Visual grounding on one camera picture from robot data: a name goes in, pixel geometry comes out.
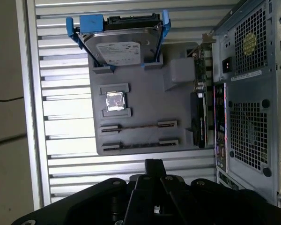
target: metal case panel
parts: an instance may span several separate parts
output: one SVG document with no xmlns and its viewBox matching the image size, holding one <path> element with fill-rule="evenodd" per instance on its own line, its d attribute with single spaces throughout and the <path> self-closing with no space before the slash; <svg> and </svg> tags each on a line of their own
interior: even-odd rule
<svg viewBox="0 0 281 225">
<path fill-rule="evenodd" d="M 240 34 L 238 29 L 246 24 Z M 235 157 L 228 157 L 228 175 L 243 186 L 252 186 L 269 202 L 280 205 L 281 0 L 247 1 L 214 32 L 217 35 L 213 51 L 214 81 L 227 83 L 227 101 L 230 102 L 228 146 Z M 235 45 L 240 36 L 243 44 Z M 256 44 L 254 49 L 244 44 L 248 40 Z M 244 46 L 243 52 L 250 59 L 247 61 L 239 54 Z M 221 63 L 228 57 L 233 58 L 233 71 L 223 73 Z"/>
</svg>

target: hard drive label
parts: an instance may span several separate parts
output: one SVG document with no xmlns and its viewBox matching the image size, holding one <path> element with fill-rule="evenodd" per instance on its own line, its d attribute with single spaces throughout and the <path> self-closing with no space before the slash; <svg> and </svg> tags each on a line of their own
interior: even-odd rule
<svg viewBox="0 0 281 225">
<path fill-rule="evenodd" d="M 99 43 L 96 45 L 106 63 L 127 66 L 141 63 L 141 45 L 136 42 Z"/>
<path fill-rule="evenodd" d="M 247 79 L 250 77 L 259 76 L 261 74 L 262 74 L 261 70 L 258 70 L 258 71 L 252 72 L 252 73 L 247 73 L 247 74 L 242 74 L 239 76 L 232 77 L 231 81 L 239 81 L 239 80 Z"/>
</svg>

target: hard drive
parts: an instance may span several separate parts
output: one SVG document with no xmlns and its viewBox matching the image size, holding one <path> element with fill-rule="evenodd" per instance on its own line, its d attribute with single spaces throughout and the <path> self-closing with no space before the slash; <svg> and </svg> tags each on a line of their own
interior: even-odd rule
<svg viewBox="0 0 281 225">
<path fill-rule="evenodd" d="M 84 48 L 96 66 L 128 66 L 155 62 L 160 46 L 170 29 L 168 13 L 150 16 L 113 16 L 104 21 L 103 15 L 81 15 L 80 27 L 74 28 L 67 18 L 69 37 Z"/>
</svg>

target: screw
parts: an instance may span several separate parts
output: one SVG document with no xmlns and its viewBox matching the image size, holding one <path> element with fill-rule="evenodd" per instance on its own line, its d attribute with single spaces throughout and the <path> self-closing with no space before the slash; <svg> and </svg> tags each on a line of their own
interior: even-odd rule
<svg viewBox="0 0 281 225">
<path fill-rule="evenodd" d="M 270 107 L 270 101 L 268 99 L 264 99 L 262 100 L 261 105 L 263 108 L 268 108 Z"/>
<path fill-rule="evenodd" d="M 166 179 L 166 180 L 173 180 L 173 177 L 167 176 L 165 179 Z"/>
<path fill-rule="evenodd" d="M 36 221 L 33 219 L 27 220 L 26 222 L 22 223 L 22 225 L 35 225 Z"/>
<path fill-rule="evenodd" d="M 271 177 L 271 176 L 272 176 L 272 171 L 270 170 L 270 168 L 264 168 L 264 169 L 263 169 L 263 174 L 264 174 L 266 177 Z"/>
<path fill-rule="evenodd" d="M 202 180 L 199 180 L 199 181 L 197 181 L 197 185 L 199 185 L 199 186 L 204 186 L 204 185 L 205 185 L 205 182 L 202 181 Z"/>
<path fill-rule="evenodd" d="M 115 222 L 114 225 L 122 225 L 123 224 L 123 220 L 118 220 L 117 222 Z"/>
</svg>

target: ventilation grille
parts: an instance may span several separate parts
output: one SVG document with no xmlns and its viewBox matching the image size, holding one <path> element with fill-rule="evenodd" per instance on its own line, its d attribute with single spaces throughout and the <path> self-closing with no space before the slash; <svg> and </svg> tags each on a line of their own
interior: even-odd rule
<svg viewBox="0 0 281 225">
<path fill-rule="evenodd" d="M 235 32 L 237 73 L 263 67 L 266 63 L 266 12 L 259 9 Z"/>
<path fill-rule="evenodd" d="M 267 164 L 267 118 L 259 103 L 234 103 L 230 111 L 231 148 L 236 159 L 261 171 Z"/>
</svg>

